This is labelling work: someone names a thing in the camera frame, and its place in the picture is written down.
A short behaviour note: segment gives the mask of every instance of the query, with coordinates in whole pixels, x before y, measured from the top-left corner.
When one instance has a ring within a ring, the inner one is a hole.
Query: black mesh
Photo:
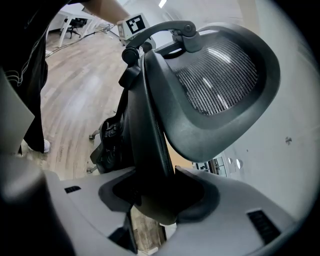
[[[172,70],[192,106],[204,115],[232,107],[256,85],[258,75],[252,60],[223,36],[192,55]]]

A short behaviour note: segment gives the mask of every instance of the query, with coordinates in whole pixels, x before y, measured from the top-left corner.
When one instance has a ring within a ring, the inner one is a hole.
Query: sneaker
[[[44,140],[44,150],[43,153],[48,153],[50,151],[50,142],[46,139]]]

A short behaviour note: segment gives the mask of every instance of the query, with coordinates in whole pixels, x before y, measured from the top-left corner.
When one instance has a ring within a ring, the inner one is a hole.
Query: person
[[[5,10],[2,20],[10,21],[10,26],[1,31],[5,39],[1,39],[0,64],[11,86],[34,115],[24,140],[30,149],[41,153],[50,150],[49,141],[44,139],[40,108],[40,92],[48,75],[46,31],[64,5],[75,3],[82,3],[91,13],[113,24],[129,16],[117,0],[8,1],[9,6],[1,8]]]

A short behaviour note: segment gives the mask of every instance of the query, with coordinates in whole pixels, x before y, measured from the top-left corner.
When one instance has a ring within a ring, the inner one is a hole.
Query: person's arm
[[[84,2],[83,5],[94,15],[113,24],[117,24],[129,16],[129,13],[117,0],[90,0]]]

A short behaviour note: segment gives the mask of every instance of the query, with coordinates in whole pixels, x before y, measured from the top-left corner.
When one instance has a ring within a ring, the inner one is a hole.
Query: cable
[[[71,43],[69,43],[69,44],[66,44],[66,45],[58,48],[58,49],[53,50],[53,51],[50,52],[47,56],[45,56],[45,58],[49,58],[51,55],[55,54],[56,52],[59,52],[60,50],[62,50],[62,49],[64,49],[64,48],[67,48],[67,47],[69,47],[69,46],[72,46],[72,45],[80,42],[81,40],[85,39],[85,38],[88,37],[88,36],[94,35],[94,34],[96,34],[96,33],[102,33],[102,32],[103,32],[103,33],[107,33],[107,32],[109,32],[114,26],[115,26],[115,25],[108,26],[108,27],[105,27],[105,28],[100,29],[100,30],[98,30],[98,31],[92,32],[92,33],[90,33],[90,34],[86,34],[84,37],[80,38],[80,39],[77,40],[77,41],[71,42]]]

